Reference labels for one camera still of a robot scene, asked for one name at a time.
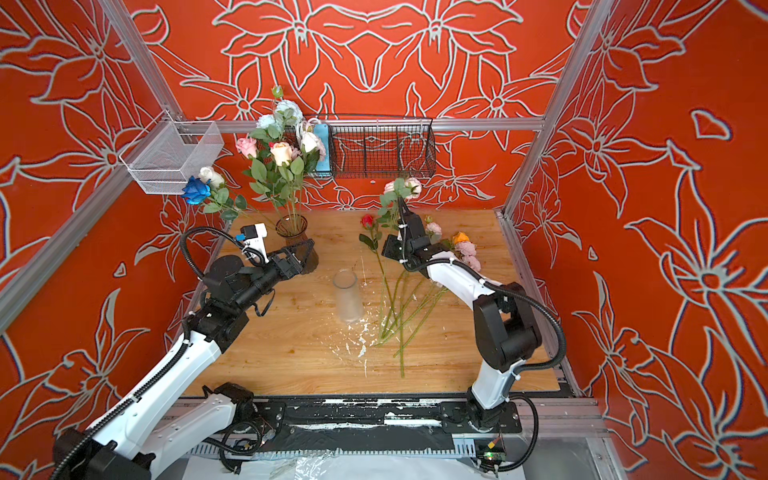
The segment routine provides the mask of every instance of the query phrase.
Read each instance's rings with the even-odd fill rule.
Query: wooden tabletop
[[[466,232],[478,246],[477,257],[486,276],[508,283],[519,281],[495,215],[490,210],[418,210],[422,218],[431,214],[445,235]],[[405,349],[405,377],[400,375],[398,339],[383,346],[378,339],[382,274],[376,255],[358,240],[364,232],[359,211],[311,211],[307,234],[315,240],[319,254],[317,270],[296,276],[276,287],[268,314],[250,321],[232,346],[209,366],[186,391],[199,395],[202,385],[215,388],[235,382],[257,395],[310,395],[329,393],[465,392],[477,377],[480,353],[475,346],[472,311],[447,293]],[[241,217],[233,234],[248,223],[263,222],[261,214]],[[268,226],[266,250],[285,245]],[[221,255],[239,254],[225,243]],[[382,257],[392,284],[402,267]],[[354,324],[336,318],[333,274],[353,269],[360,282],[366,314]],[[412,274],[411,284],[421,277]],[[406,338],[418,322],[406,327]],[[539,348],[532,362],[547,359]],[[528,371],[514,390],[558,390],[551,370]]]

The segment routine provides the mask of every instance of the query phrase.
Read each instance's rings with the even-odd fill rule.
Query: white wire basket
[[[150,143],[129,164],[123,163],[145,193],[181,195],[190,177],[214,164],[224,140],[215,121],[202,135],[182,135],[168,121],[156,128],[160,130]]]

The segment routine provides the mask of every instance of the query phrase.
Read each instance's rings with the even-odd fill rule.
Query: red rose
[[[363,215],[360,219],[360,223],[362,224],[363,228],[369,229],[373,228],[373,215]]]

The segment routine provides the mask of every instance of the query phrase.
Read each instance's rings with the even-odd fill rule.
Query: blue object
[[[210,196],[208,184],[204,184],[201,179],[195,177],[190,177],[187,186],[181,190],[184,191],[181,198],[184,198],[189,205],[200,205]]]
[[[331,173],[331,161],[330,161],[331,150],[328,148],[328,145],[329,145],[328,125],[326,124],[315,125],[315,129],[313,130],[313,133],[317,135],[317,137],[320,139],[320,141],[323,142],[323,145],[325,145],[326,147],[326,157],[323,158],[321,161],[317,162],[317,168],[315,169],[315,171],[322,174],[329,174]]]

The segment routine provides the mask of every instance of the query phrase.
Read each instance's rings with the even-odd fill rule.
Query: floral wall pattern
[[[3,2],[0,84],[1,289],[160,109],[90,0]],[[130,185],[0,335],[0,478],[47,478],[54,437],[87,426],[159,360],[197,284],[178,238],[213,221]],[[212,240],[193,239],[199,262]]]
[[[764,3],[619,0],[513,215],[632,478],[764,478]]]
[[[590,2],[125,4],[188,118],[252,121],[270,109],[275,84],[306,114],[541,116]],[[532,138],[440,135],[436,175],[419,203],[498,207]],[[219,165],[247,189],[240,162]],[[308,203],[318,208],[370,206],[381,193],[369,181],[309,183]]]

